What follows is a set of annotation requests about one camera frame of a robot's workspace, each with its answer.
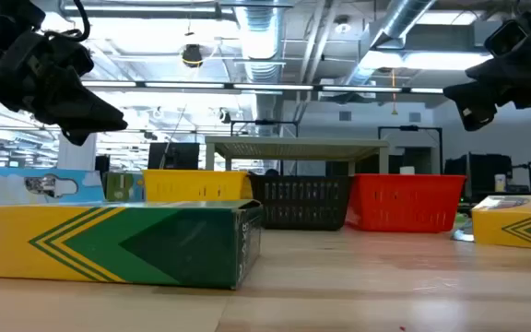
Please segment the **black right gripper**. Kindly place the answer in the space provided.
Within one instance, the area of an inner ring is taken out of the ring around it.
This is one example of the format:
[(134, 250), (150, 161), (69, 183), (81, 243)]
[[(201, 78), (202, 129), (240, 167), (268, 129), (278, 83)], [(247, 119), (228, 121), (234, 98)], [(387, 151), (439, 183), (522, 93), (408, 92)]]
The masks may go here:
[(504, 25), (485, 41), (492, 58), (466, 71), (474, 80), (442, 90), (461, 112), (467, 132), (478, 131), (495, 118), (497, 105), (531, 107), (531, 30)]

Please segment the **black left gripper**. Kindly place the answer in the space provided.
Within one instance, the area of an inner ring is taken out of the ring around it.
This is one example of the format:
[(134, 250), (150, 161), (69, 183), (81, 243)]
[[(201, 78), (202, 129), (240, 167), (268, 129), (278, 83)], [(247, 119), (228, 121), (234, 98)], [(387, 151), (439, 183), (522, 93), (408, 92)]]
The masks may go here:
[(80, 83), (92, 69), (82, 44), (24, 32), (0, 50), (0, 103), (12, 111), (38, 113), (40, 122), (60, 126), (66, 140), (83, 146), (88, 131), (127, 127), (121, 111)]

